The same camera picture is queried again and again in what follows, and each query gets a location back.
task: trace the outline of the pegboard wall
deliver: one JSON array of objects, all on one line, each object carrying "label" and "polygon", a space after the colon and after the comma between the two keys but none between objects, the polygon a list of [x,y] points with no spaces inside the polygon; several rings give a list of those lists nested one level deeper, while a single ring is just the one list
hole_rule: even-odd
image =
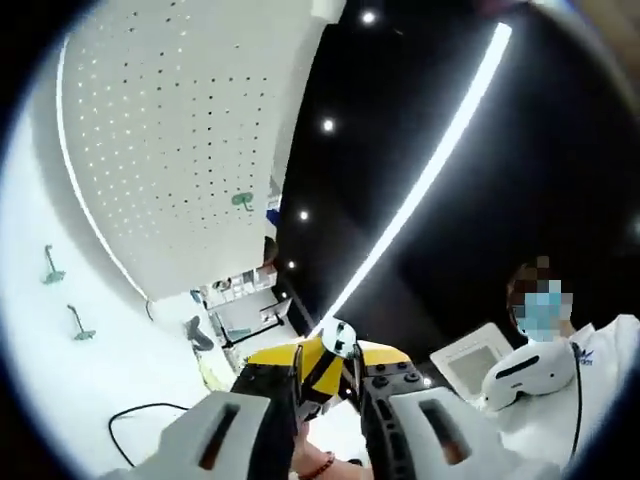
[{"label": "pegboard wall", "polygon": [[149,298],[262,264],[279,130],[303,93],[287,86],[306,83],[324,27],[311,10],[112,0],[70,34],[63,149],[95,228]]}]

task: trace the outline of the black cable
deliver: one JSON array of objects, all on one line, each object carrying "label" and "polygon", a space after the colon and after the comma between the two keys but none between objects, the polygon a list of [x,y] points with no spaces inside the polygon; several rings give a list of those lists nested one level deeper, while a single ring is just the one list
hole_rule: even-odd
[{"label": "black cable", "polygon": [[576,358],[576,375],[578,380],[578,417],[576,419],[576,432],[573,436],[573,446],[571,447],[571,458],[576,454],[578,439],[580,438],[580,425],[582,424],[582,376],[580,375],[580,356],[582,350],[577,343],[571,343],[573,355]]},{"label": "black cable", "polygon": [[152,322],[155,322],[155,320],[151,316],[151,313],[149,312],[149,303],[150,303],[150,300],[147,300],[147,303],[144,304],[144,309],[147,311],[147,317],[149,317],[149,320],[151,320]]},{"label": "black cable", "polygon": [[124,453],[124,451],[122,450],[122,448],[120,447],[120,444],[118,443],[118,441],[116,440],[115,435],[113,434],[113,422],[116,421],[118,418],[126,415],[127,413],[131,413],[131,412],[135,412],[137,410],[144,410],[145,408],[151,408],[151,407],[171,407],[171,408],[177,408],[178,410],[183,410],[183,411],[187,411],[189,410],[188,408],[185,407],[181,407],[180,405],[174,405],[172,403],[147,403],[145,405],[138,405],[137,407],[132,407],[132,408],[128,408],[126,410],[123,410],[122,412],[118,412],[115,415],[113,415],[110,419],[109,419],[109,423],[107,424],[107,428],[109,429],[109,436],[111,437],[111,441],[113,442],[113,444],[116,446],[116,448],[118,449],[118,451],[120,452],[120,455],[122,455],[122,457],[127,461],[127,463],[129,465],[131,465],[132,467],[135,467],[135,465],[133,464],[133,462],[129,459],[129,457],[127,457],[127,454]]}]

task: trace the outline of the face mask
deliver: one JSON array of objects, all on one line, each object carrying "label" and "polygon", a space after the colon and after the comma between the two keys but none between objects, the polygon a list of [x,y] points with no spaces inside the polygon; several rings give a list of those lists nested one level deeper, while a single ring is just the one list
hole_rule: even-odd
[{"label": "face mask", "polygon": [[549,280],[547,291],[525,293],[524,305],[514,307],[520,333],[536,342],[560,336],[560,323],[571,317],[571,296],[563,294],[560,280]]}]

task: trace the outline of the green hook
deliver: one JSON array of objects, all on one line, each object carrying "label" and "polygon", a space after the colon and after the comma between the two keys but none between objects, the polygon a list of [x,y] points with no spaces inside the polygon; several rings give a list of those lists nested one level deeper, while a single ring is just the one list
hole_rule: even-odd
[{"label": "green hook", "polygon": [[44,247],[44,254],[47,256],[49,266],[51,267],[51,272],[47,274],[47,277],[42,282],[45,285],[51,285],[52,283],[61,282],[66,275],[66,272],[63,272],[62,270],[56,270],[56,266],[53,264],[53,260],[51,259],[51,249],[53,249],[53,245],[47,245],[46,247]]},{"label": "green hook", "polygon": [[245,193],[238,193],[237,195],[234,195],[231,198],[231,203],[238,206],[238,205],[244,205],[244,208],[247,212],[253,212],[253,208],[249,208],[249,206],[247,205],[247,203],[251,203],[253,201],[253,193],[251,192],[245,192]]},{"label": "green hook", "polygon": [[73,337],[73,339],[74,340],[92,339],[93,336],[96,334],[96,331],[85,330],[84,328],[82,328],[82,322],[80,322],[80,315],[78,315],[78,311],[76,310],[76,307],[74,307],[73,305],[67,305],[67,308],[73,312],[73,316],[76,318],[76,323],[78,324],[78,327],[80,327],[80,333],[78,333],[75,337]]}]

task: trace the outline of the red bracelet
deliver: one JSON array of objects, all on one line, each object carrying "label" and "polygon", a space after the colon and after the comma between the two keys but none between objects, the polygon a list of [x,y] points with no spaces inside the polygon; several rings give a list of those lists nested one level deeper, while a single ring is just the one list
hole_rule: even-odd
[{"label": "red bracelet", "polygon": [[319,469],[317,469],[313,473],[308,473],[307,475],[298,475],[298,479],[314,480],[318,478],[320,475],[322,475],[324,472],[329,470],[329,468],[331,468],[331,465],[333,465],[333,462],[336,461],[336,454],[333,452],[327,452],[327,453],[329,454],[329,459],[326,462],[324,462],[324,464]]}]

